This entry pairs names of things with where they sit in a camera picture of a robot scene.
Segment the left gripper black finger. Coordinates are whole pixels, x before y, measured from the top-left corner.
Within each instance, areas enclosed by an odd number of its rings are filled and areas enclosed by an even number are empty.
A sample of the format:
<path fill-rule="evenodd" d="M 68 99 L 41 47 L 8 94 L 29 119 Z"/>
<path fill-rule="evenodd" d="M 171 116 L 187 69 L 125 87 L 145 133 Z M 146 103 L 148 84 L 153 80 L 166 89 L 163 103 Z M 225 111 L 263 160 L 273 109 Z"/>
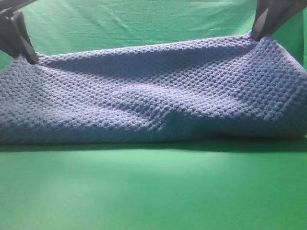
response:
<path fill-rule="evenodd" d="M 268 14 L 268 0 L 258 0 L 254 23 L 251 30 L 251 37 L 254 40 L 260 40 L 265 36 L 266 19 Z"/>
<path fill-rule="evenodd" d="M 265 36 L 273 35 L 285 22 L 306 7 L 306 0 L 269 0 Z"/>

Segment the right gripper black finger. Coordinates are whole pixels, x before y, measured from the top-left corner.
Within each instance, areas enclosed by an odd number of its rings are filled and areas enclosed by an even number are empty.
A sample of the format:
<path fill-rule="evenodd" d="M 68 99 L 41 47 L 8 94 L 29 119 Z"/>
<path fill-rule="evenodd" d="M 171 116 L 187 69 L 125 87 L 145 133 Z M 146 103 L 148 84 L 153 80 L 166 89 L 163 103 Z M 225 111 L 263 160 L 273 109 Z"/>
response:
<path fill-rule="evenodd" d="M 0 49 L 11 56 L 35 59 L 36 52 L 30 41 L 21 8 L 33 0 L 2 0 L 0 2 Z"/>
<path fill-rule="evenodd" d="M 8 23 L 7 40 L 10 48 L 10 55 L 13 58 L 23 56 L 30 64 L 37 64 L 38 55 L 30 41 L 25 26 L 24 14 L 21 11 L 16 11 L 12 16 L 6 19 L 6 22 Z"/>

